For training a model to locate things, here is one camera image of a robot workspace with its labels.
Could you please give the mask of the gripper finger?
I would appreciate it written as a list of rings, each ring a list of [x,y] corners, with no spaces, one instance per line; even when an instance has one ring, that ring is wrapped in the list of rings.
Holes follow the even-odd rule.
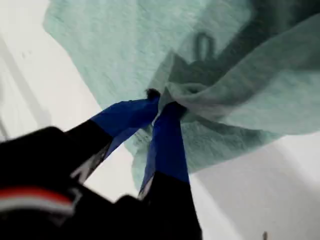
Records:
[[[76,162],[70,177],[80,183],[123,142],[149,126],[158,114],[160,93],[146,90],[146,98],[115,103],[66,134],[76,147]]]
[[[181,130],[185,108],[167,104],[156,119],[139,197],[160,215],[196,220]]]

